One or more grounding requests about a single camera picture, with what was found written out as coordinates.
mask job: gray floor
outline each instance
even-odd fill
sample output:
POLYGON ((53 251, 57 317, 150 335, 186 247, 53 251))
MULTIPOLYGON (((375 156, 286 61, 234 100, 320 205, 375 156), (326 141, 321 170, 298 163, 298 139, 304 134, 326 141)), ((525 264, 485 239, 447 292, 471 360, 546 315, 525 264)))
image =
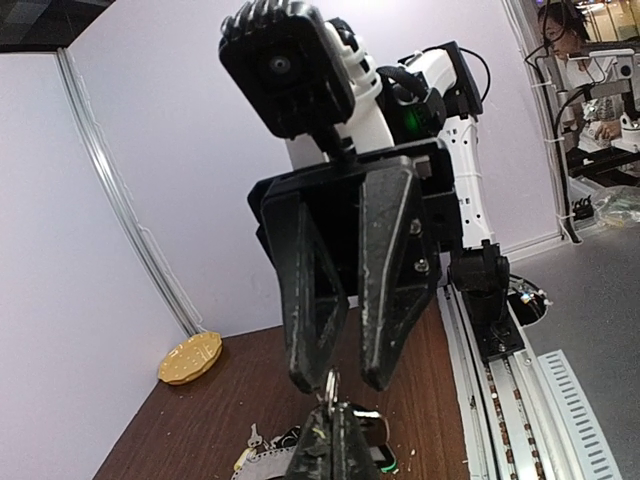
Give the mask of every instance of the gray floor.
POLYGON ((527 327, 536 354, 563 350, 624 480, 640 479, 640 228, 605 231, 512 265, 554 305, 527 327))

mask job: screw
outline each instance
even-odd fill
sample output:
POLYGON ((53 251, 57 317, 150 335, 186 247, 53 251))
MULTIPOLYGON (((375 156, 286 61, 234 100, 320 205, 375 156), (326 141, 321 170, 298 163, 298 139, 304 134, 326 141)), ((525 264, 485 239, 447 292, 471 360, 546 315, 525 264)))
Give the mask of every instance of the screw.
POLYGON ((429 264, 424 258, 421 258, 413 264, 413 268, 418 273, 427 273, 429 271, 429 264))
POLYGON ((411 227, 409 228, 409 233, 411 235, 420 235, 422 233, 422 223, 417 218, 411 220, 411 227))

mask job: black hair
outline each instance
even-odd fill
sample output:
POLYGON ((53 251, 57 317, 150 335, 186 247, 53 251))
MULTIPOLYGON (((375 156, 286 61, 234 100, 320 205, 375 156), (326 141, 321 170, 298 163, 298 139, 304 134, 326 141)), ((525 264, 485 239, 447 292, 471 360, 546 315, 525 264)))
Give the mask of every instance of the black hair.
POLYGON ((538 10, 538 21, 553 20, 558 25, 564 26, 565 31, 573 32, 582 40, 589 41, 587 32, 587 19, 584 14, 573 5, 567 5, 567 1, 561 0, 556 3, 549 3, 538 10))

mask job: white cable tie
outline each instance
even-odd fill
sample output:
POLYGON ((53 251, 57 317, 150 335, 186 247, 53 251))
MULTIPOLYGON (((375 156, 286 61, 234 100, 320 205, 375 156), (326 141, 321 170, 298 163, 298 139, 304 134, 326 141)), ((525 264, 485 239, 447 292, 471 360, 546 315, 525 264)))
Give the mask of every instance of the white cable tie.
POLYGON ((573 218, 575 216, 576 216, 575 213, 570 213, 569 215, 564 215, 564 216, 556 214, 556 217, 558 217, 558 220, 560 220, 560 221, 568 220, 568 219, 573 218))
POLYGON ((553 85, 553 82, 551 80, 547 80, 544 83, 534 83, 533 85, 531 85, 531 88, 541 88, 541 87, 548 87, 553 85))

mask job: wooden table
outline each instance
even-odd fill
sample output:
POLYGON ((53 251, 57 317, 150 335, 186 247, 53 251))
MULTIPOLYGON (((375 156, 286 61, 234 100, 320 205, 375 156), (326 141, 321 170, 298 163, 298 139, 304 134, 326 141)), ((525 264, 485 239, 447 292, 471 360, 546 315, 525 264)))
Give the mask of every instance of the wooden table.
MULTIPOLYGON (((383 393, 360 378, 355 312, 352 317, 336 349, 340 394, 389 418, 399 471, 382 478, 468 479, 448 345, 435 302, 412 332, 383 393)), ((287 376, 281 328, 225 339, 220 360, 202 378, 181 387, 157 385, 95 479, 229 480, 251 424, 271 439, 303 424, 314 405, 287 376)))

